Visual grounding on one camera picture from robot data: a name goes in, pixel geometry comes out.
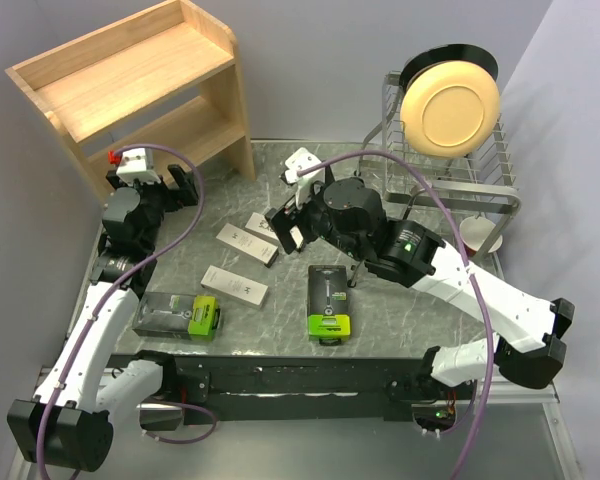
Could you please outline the white Harry's labelled razor box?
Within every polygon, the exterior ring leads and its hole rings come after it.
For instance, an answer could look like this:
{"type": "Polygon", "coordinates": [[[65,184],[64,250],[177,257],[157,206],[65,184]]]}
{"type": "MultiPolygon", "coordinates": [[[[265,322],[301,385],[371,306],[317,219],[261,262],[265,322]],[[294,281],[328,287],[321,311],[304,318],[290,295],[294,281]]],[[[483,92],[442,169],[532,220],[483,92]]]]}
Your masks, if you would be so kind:
{"type": "Polygon", "coordinates": [[[279,238],[271,229],[263,214],[253,212],[245,224],[245,229],[266,242],[280,246],[279,238]]]}

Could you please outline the light wooden two-tier shelf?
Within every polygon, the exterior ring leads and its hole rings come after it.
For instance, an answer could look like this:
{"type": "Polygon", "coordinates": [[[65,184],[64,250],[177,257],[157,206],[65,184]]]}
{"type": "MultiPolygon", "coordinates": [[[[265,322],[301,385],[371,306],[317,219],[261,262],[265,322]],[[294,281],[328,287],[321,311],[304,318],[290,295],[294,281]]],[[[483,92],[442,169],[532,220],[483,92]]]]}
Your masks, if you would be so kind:
{"type": "Polygon", "coordinates": [[[107,148],[85,144],[168,99],[197,96],[113,143],[166,145],[201,165],[219,155],[256,177],[239,44],[229,26],[190,1],[164,1],[6,71],[46,120],[99,200],[107,148]]]}

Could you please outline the white Harry's razor box front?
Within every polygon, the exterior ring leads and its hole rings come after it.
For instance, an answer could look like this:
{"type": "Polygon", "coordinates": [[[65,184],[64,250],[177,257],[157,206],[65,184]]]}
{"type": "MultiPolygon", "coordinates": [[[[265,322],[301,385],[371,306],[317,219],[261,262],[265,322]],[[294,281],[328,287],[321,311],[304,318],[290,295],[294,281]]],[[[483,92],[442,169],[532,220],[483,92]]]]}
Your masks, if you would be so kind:
{"type": "Polygon", "coordinates": [[[204,288],[254,307],[263,305],[268,292],[268,287],[264,284],[215,266],[207,269],[200,284],[204,288]]]}

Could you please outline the black green razor box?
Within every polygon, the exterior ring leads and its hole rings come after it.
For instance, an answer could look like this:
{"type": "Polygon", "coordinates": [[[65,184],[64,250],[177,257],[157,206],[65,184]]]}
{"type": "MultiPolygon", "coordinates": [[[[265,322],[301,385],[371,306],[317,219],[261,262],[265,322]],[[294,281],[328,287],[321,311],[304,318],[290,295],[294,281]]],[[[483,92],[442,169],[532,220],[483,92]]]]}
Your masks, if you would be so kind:
{"type": "Polygon", "coordinates": [[[220,316],[215,296],[147,292],[139,303],[132,330],[144,337],[211,341],[220,316]]]}
{"type": "Polygon", "coordinates": [[[351,336],[346,267],[310,265],[307,287],[309,338],[322,346],[341,345],[351,336]]]}

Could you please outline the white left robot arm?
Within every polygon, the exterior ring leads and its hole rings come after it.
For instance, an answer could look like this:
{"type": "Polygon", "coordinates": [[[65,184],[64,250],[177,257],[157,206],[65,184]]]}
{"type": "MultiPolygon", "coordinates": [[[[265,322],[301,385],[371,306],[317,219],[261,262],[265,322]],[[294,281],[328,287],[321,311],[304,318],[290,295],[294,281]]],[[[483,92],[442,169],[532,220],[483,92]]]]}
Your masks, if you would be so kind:
{"type": "Polygon", "coordinates": [[[175,248],[156,247],[169,212],[205,204],[197,168],[168,168],[170,188],[147,166],[124,174],[111,170],[114,190],[102,213],[102,234],[86,297],[55,365],[29,400],[12,403],[7,423],[25,460],[38,467],[94,472],[104,463],[116,426],[152,397],[164,402],[179,395],[181,380],[173,355],[142,350],[107,386],[102,374],[115,343],[136,313],[159,256],[175,248]]]}

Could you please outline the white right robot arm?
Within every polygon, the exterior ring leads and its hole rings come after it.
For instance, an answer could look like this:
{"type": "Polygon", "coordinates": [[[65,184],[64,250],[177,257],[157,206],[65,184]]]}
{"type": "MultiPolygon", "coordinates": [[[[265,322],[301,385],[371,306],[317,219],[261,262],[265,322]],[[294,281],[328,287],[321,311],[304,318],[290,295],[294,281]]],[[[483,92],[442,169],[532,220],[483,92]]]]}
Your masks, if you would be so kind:
{"type": "Polygon", "coordinates": [[[380,194],[359,177],[337,180],[303,149],[285,163],[283,182],[294,195],[265,218],[287,253],[298,229],[306,242],[326,241],[380,279],[434,296],[484,323],[484,339],[432,347],[417,375],[419,390],[440,398],[451,387],[494,370],[528,389],[547,387],[563,367],[562,338],[575,307],[564,298],[536,298],[478,267],[439,235],[386,215],[380,194]]]}

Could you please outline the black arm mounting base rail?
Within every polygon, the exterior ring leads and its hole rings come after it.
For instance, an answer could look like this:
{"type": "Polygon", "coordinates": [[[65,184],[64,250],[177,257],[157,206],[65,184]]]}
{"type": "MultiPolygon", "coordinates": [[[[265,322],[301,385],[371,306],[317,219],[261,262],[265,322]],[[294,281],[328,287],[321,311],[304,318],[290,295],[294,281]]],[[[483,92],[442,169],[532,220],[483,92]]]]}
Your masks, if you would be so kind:
{"type": "Polygon", "coordinates": [[[174,358],[177,385],[167,394],[213,412],[220,421],[412,419],[415,405],[468,400],[464,383],[425,379],[412,358],[209,356],[174,358]]]}

